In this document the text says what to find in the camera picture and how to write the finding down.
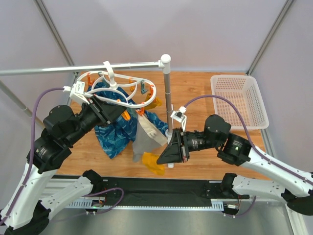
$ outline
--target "gray floor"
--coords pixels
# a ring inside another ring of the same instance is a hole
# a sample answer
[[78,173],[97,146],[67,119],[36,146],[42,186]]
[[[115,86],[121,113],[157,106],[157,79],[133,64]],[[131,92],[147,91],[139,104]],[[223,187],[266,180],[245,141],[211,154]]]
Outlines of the gray floor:
[[[247,208],[242,203],[242,210]],[[65,209],[61,219],[82,210]],[[81,216],[52,224],[43,235],[292,235],[284,207],[258,202],[242,218],[223,217],[213,211],[138,211],[113,210],[99,216]]]

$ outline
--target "plastic laundry basket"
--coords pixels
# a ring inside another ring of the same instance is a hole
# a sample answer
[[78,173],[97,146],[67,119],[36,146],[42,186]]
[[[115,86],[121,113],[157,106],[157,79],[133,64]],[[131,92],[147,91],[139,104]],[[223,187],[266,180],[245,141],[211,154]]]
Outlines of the plastic laundry basket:
[[[245,75],[215,75],[211,77],[212,94],[232,102],[243,116],[248,130],[268,127],[268,116],[258,84]],[[232,130],[243,130],[235,110],[225,101],[213,98],[215,113],[231,124]]]

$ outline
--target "wooden table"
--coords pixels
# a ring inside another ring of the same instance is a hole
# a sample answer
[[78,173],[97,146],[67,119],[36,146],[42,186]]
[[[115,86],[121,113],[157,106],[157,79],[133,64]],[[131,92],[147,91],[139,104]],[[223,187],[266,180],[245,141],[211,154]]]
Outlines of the wooden table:
[[[154,82],[157,88],[157,96],[163,101],[163,105],[156,107],[155,112],[161,120],[166,121],[165,93],[163,73],[159,71],[120,71],[119,74],[147,78]],[[209,72],[172,72],[171,89],[172,103],[175,109],[184,105],[192,98],[211,94],[210,78],[213,75],[222,73]],[[145,95],[138,92],[134,96],[136,102],[141,102]],[[71,107],[74,112],[80,112],[80,106],[72,102]],[[187,131],[203,130],[206,118],[214,114],[214,106],[211,98],[200,99],[188,106]],[[236,131],[237,135],[246,137],[244,132]],[[260,131],[250,132],[253,142],[264,149],[263,140]],[[165,146],[155,149],[153,152],[160,154]],[[129,143],[126,149],[117,155],[114,159],[104,153],[93,131],[86,134],[78,141],[72,149],[70,155],[58,170],[58,174],[81,175],[85,170],[93,169],[102,176],[112,177],[143,177],[143,178],[172,178],[172,179],[210,179],[220,180],[227,172],[233,172],[246,177],[257,179],[266,179],[263,175],[254,171],[229,165],[217,158],[215,149],[207,149],[192,152],[190,159],[184,164],[175,164],[175,167],[169,169],[166,167],[165,175],[158,176],[151,173],[141,162],[133,163],[132,144]]]

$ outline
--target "white connector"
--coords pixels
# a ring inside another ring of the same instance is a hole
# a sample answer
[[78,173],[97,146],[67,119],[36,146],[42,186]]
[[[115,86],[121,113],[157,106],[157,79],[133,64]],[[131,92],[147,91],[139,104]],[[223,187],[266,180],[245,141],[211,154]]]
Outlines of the white connector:
[[181,123],[182,130],[185,131],[186,128],[186,122],[187,122],[187,116],[184,115],[186,112],[186,108],[184,106],[181,106],[178,111],[173,111],[171,114],[171,118]]
[[69,92],[69,97],[82,105],[83,103],[89,104],[86,97],[84,97],[84,89],[85,89],[85,83],[82,81],[77,81],[73,84],[72,87],[64,86],[63,92]]

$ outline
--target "white wall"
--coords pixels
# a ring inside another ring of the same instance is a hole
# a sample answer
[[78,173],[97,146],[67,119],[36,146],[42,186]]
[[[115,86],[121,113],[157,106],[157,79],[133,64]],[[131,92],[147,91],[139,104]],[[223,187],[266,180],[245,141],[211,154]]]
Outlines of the white wall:
[[285,0],[44,0],[75,64],[246,71]]
[[[253,73],[276,157],[308,172],[313,171],[312,12],[313,1],[295,1]],[[313,233],[313,217],[306,222]]]
[[[0,29],[0,70],[67,65],[33,1],[2,0]],[[69,84],[71,77],[70,74],[50,74],[0,79],[32,110],[42,91]],[[65,102],[62,92],[47,95],[40,103],[39,117],[46,117],[52,107],[62,102]],[[30,119],[1,91],[0,110],[2,209],[22,175],[30,148]]]

